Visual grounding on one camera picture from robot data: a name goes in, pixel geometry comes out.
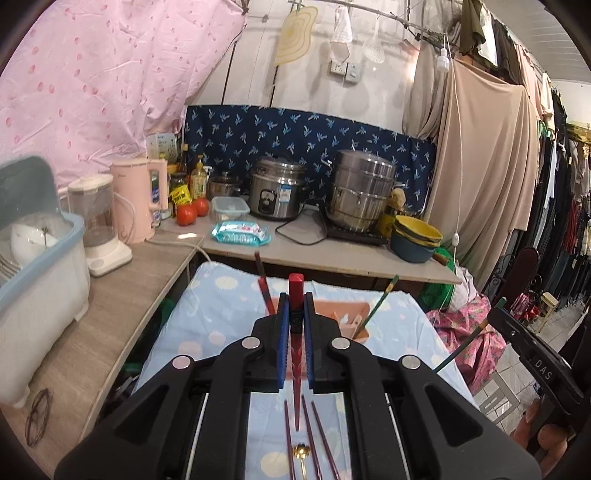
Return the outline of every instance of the tiled floor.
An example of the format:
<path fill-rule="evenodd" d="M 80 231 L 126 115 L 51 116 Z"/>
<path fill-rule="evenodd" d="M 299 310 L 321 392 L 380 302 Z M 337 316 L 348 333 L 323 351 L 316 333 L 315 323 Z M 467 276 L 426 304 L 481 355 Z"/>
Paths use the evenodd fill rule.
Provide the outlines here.
<path fill-rule="evenodd" d="M 569 333 L 575 324 L 579 321 L 583 314 L 583 305 L 576 304 L 570 307 L 565 307 L 558 312 L 554 312 L 544 329 L 540 333 L 540 337 L 545 340 L 554 350 L 559 351 L 566 340 L 569 338 Z M 533 324 L 532 328 L 535 332 L 540 324 Z M 511 345 L 507 347 L 503 356 L 500 358 L 496 366 L 496 371 L 499 372 L 501 378 L 507 383 L 511 391 L 515 393 L 519 399 L 519 407 L 514 410 L 509 416 L 498 424 L 499 428 L 507 433 L 511 433 L 517 427 L 519 419 L 524 410 L 534 401 L 536 394 L 533 388 L 534 378 L 527 371 L 527 369 L 519 362 L 517 353 L 513 350 Z M 475 395 L 476 403 L 481 405 L 486 399 L 497 390 L 494 381 L 485 385 L 484 389 Z M 494 412 L 489 414 L 491 420 L 496 420 L 498 416 L 502 415 L 509 409 L 510 405 L 505 404 L 497 408 Z"/>

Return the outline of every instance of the white wall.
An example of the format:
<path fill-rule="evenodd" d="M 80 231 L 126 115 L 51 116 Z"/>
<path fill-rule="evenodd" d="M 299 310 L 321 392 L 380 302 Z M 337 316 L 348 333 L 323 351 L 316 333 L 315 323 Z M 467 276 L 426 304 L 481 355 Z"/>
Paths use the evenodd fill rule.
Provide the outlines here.
<path fill-rule="evenodd" d="M 552 85 L 560 91 L 567 122 L 591 124 L 591 85 L 568 80 L 552 80 Z"/>
<path fill-rule="evenodd" d="M 406 2 L 357 0 L 357 3 L 404 15 Z M 353 9 L 354 41 L 349 61 L 360 65 L 362 77 L 357 85 L 343 83 L 343 77 L 329 74 L 329 45 L 337 5 L 313 0 L 305 5 L 318 9 L 310 50 L 301 59 L 279 67 L 272 103 L 273 60 L 283 20 L 291 8 L 287 0 L 250 1 L 248 25 L 236 45 L 231 64 L 232 49 L 188 104 L 220 105 L 229 68 L 224 104 L 315 111 L 400 132 L 404 105 L 414 77 L 418 43 L 400 23 L 382 17 L 379 38 L 386 61 L 383 64 L 370 62 L 362 54 L 362 44 L 373 34 L 375 15 Z M 420 10 L 420 4 L 412 9 L 411 21 L 418 23 Z"/>

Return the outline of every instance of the white bowl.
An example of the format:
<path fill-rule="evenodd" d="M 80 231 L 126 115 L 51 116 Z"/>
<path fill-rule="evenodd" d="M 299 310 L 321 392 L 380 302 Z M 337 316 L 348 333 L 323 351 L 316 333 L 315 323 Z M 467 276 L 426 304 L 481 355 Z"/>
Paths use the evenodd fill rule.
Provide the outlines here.
<path fill-rule="evenodd" d="M 57 239 L 49 233 L 44 233 L 40 228 L 15 223 L 12 225 L 10 247 L 16 261 L 25 267 L 47 248 L 53 247 Z"/>

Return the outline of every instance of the stacked bowls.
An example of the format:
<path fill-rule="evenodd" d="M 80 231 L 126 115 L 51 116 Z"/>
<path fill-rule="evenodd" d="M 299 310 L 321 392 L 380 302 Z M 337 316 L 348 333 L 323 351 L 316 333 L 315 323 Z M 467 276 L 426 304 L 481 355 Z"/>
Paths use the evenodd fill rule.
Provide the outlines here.
<path fill-rule="evenodd" d="M 390 248 L 409 263 L 425 263 L 441 245 L 443 236 L 432 225 L 404 215 L 397 215 L 392 228 Z"/>

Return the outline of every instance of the sticker label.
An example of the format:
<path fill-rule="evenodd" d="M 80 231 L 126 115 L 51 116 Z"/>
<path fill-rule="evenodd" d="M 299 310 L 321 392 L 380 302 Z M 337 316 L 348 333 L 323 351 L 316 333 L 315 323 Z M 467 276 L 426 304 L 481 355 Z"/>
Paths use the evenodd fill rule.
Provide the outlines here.
<path fill-rule="evenodd" d="M 279 203 L 289 203 L 291 199 L 291 187 L 289 185 L 282 185 L 279 190 Z"/>

